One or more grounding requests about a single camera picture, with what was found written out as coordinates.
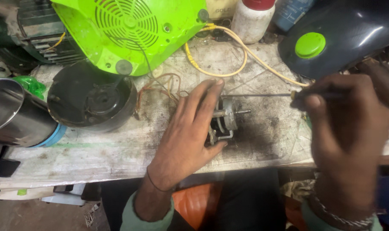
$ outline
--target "fan grille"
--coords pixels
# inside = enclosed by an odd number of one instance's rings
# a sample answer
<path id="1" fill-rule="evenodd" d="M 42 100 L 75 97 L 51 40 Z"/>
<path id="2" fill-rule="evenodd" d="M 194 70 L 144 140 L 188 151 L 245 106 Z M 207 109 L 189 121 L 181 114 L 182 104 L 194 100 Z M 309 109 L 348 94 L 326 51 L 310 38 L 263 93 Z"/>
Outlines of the fan grille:
<path id="1" fill-rule="evenodd" d="M 116 45 L 146 50 L 156 43 L 159 38 L 157 19 L 142 0 L 94 1 L 96 23 Z"/>

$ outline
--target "dirty workbench surface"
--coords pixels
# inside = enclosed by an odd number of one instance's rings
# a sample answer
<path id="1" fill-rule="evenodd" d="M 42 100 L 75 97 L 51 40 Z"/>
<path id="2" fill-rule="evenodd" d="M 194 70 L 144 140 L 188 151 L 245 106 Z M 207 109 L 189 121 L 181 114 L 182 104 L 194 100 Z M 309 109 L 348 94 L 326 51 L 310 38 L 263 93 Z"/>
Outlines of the dirty workbench surface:
<path id="1" fill-rule="evenodd" d="M 195 39 L 190 42 L 190 47 L 200 67 L 212 73 L 231 73 L 243 61 L 243 51 L 231 43 Z M 276 43 L 249 47 L 281 74 L 297 78 L 282 63 Z M 181 89 L 189 92 L 202 80 L 210 78 L 197 71 L 181 49 L 162 67 L 163 73 L 180 75 Z M 49 87 L 61 68 L 45 65 L 35 70 L 33 75 Z M 174 81 L 172 92 L 177 89 L 177 79 Z M 252 57 L 249 57 L 243 71 L 225 78 L 225 81 L 223 94 L 275 94 L 300 90 L 299 86 L 267 71 Z M 147 82 L 147 76 L 135 78 L 138 90 Z M 312 161 L 311 130 L 301 119 L 301 112 L 289 107 L 290 101 L 287 97 L 236 98 L 236 103 L 253 112 L 238 117 L 239 129 L 234 132 L 229 145 L 198 172 Z M 10 158 L 22 163 L 12 177 L 0 178 L 1 187 L 45 187 L 142 177 L 175 109 L 175 103 L 167 96 L 158 91 L 146 91 L 139 112 L 140 120 L 131 117 L 123 127 L 104 134 L 68 128 L 59 143 L 52 147 L 16 148 Z M 385 154 L 389 154 L 389 144 Z"/>

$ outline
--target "cream wire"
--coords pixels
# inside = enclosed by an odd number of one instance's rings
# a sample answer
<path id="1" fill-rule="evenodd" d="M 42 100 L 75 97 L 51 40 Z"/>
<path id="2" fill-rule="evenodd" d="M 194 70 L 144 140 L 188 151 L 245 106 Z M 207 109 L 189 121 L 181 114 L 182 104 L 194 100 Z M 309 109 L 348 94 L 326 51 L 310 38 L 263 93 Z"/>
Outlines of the cream wire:
<path id="1" fill-rule="evenodd" d="M 215 77 L 229 77 L 229 76 L 233 76 L 237 73 L 239 73 L 243 68 L 244 66 L 246 65 L 246 61 L 247 61 L 247 52 L 250 53 L 250 55 L 252 55 L 261 65 L 263 65 L 265 68 L 267 68 L 269 71 L 271 71 L 273 74 L 275 74 L 276 76 L 280 77 L 280 78 L 283 78 L 291 83 L 294 83 L 294 84 L 297 84 L 299 86 L 302 86 L 302 87 L 307 87 L 309 86 L 309 84 L 304 84 L 304 83 L 299 83 L 297 81 L 294 81 L 288 77 L 285 77 L 283 76 L 282 74 L 280 74 L 279 72 L 277 72 L 276 70 L 274 70 L 273 68 L 271 68 L 269 65 L 267 65 L 265 62 L 263 62 L 257 55 L 255 55 L 243 42 L 242 40 L 238 37 L 237 34 L 235 34 L 232 30 L 228 29 L 228 28 L 225 28 L 225 27 L 222 27 L 222 26 L 216 26 L 214 24 L 206 24 L 206 28 L 203 28 L 201 29 L 200 31 L 205 31 L 205 30 L 213 30 L 213 29 L 221 29 L 221 30 L 225 30 L 226 33 L 228 35 L 230 35 L 234 40 L 236 40 L 243 48 L 244 52 L 245 52 L 245 55 L 244 55 L 244 62 L 243 62 L 243 65 L 240 67 L 240 69 L 238 69 L 236 72 L 233 72 L 231 74 L 224 74 L 224 75 L 219 75 L 219 74 L 213 74 L 213 73 L 209 73 L 207 71 L 204 71 L 202 70 L 198 64 L 196 63 L 196 61 L 193 59 L 192 55 L 190 54 L 190 50 L 189 50 L 189 46 L 188 44 L 186 43 L 185 44 L 185 50 L 186 50 L 186 55 L 189 59 L 189 61 L 191 62 L 191 64 L 197 69 L 199 70 L 200 72 L 202 73 L 205 73 L 206 75 L 210 75 L 210 76 L 215 76 Z"/>

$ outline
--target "stainless steel container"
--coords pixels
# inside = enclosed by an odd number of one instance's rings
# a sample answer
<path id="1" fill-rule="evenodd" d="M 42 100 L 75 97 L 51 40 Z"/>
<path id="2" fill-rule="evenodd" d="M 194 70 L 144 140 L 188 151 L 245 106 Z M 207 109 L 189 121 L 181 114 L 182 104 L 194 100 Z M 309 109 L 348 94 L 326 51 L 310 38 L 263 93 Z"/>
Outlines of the stainless steel container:
<path id="1" fill-rule="evenodd" d="M 0 78 L 0 144 L 31 147 L 46 140 L 58 123 L 45 102 L 9 78 Z"/>

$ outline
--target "electrical wire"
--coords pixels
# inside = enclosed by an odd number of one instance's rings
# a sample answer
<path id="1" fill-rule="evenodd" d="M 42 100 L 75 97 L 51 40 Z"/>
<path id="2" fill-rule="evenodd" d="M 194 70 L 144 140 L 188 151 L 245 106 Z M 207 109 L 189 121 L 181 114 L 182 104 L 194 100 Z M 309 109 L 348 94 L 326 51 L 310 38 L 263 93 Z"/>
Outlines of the electrical wire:
<path id="1" fill-rule="evenodd" d="M 165 76 L 169 76 L 169 79 L 166 81 L 167 83 L 167 89 L 166 91 L 164 90 L 161 90 L 161 89 L 158 89 L 158 88 L 153 88 L 154 86 L 152 86 L 152 83 L 156 80 L 156 82 L 158 82 L 157 80 L 162 78 L 162 77 L 165 77 Z M 173 94 L 170 93 L 170 85 L 171 85 L 171 81 L 173 80 L 173 76 L 177 76 L 177 78 L 179 79 L 179 85 L 178 85 L 178 89 L 177 89 L 177 93 L 176 95 L 181 97 L 180 93 L 181 92 L 186 92 L 187 91 L 180 91 L 180 86 L 181 86 L 181 82 L 182 82 L 182 78 L 175 74 L 175 73 L 165 73 L 157 78 L 154 78 L 152 80 L 150 80 L 145 86 L 143 86 L 140 91 L 137 93 L 137 102 L 136 102 L 136 112 L 139 112 L 140 110 L 140 105 L 141 105 L 141 100 L 142 100 L 142 96 L 143 96 L 143 92 L 145 92 L 146 90 L 159 90 L 162 94 L 165 94 L 167 96 L 169 96 L 176 104 L 179 103 L 179 100 L 177 99 L 176 96 L 174 96 Z"/>
<path id="2" fill-rule="evenodd" d="M 95 213 L 96 213 L 96 210 L 99 208 L 100 203 L 97 203 L 96 205 L 93 205 L 92 203 L 89 203 L 89 202 L 86 202 L 86 203 L 92 205 L 92 209 L 88 213 L 83 215 L 85 217 L 86 226 L 89 228 L 93 224 L 93 221 L 95 218 Z"/>
<path id="3" fill-rule="evenodd" d="M 61 35 L 59 41 L 58 41 L 57 43 L 55 43 L 55 45 L 51 46 L 51 47 L 48 48 L 48 49 L 43 50 L 42 53 L 45 53 L 46 51 L 49 51 L 49 50 L 54 49 L 57 45 L 59 45 L 59 44 L 62 42 L 62 40 L 64 39 L 64 36 L 65 36 L 65 35 L 66 35 L 66 32 L 64 32 L 64 33 Z"/>
<path id="4" fill-rule="evenodd" d="M 273 74 L 275 74 L 276 76 L 280 77 L 280 78 L 283 78 L 284 80 L 287 80 L 291 83 L 294 83 L 294 84 L 297 84 L 299 86 L 302 86 L 302 87 L 307 87 L 309 86 L 309 84 L 304 84 L 304 83 L 300 83 L 300 82 L 297 82 L 297 81 L 294 81 L 288 77 L 285 77 L 283 76 L 282 74 L 280 74 L 279 72 L 275 71 L 273 68 L 271 68 L 269 65 L 267 65 L 265 62 L 263 62 L 257 55 L 255 55 L 243 42 L 242 40 L 238 37 L 238 35 L 236 35 L 232 30 L 228 29 L 228 28 L 225 28 L 225 27 L 222 27 L 222 26 L 216 26 L 214 24 L 206 24 L 206 28 L 203 28 L 201 29 L 200 31 L 205 31 L 205 30 L 214 30 L 214 29 L 221 29 L 221 30 L 224 30 L 226 32 L 226 34 L 230 35 L 234 40 L 236 40 L 243 48 L 244 50 L 244 61 L 243 61 L 243 65 L 240 67 L 240 69 L 238 69 L 237 71 L 231 73 L 231 74 L 213 74 L 213 73 L 210 73 L 210 72 L 207 72 L 207 71 L 204 71 L 202 70 L 198 64 L 196 63 L 196 61 L 193 59 L 192 55 L 190 54 L 190 50 L 189 50 L 189 45 L 186 43 L 185 44 L 185 50 L 186 50 L 186 55 L 187 55 L 187 58 L 189 59 L 189 61 L 191 62 L 191 64 L 197 69 L 199 70 L 200 72 L 202 73 L 205 73 L 206 75 L 210 75 L 210 76 L 214 76 L 214 77 L 229 77 L 229 76 L 233 76 L 237 73 L 239 73 L 245 66 L 246 64 L 246 61 L 247 61 L 247 52 L 253 56 L 261 65 L 263 65 L 265 68 L 267 68 L 269 71 L 271 71 Z"/>

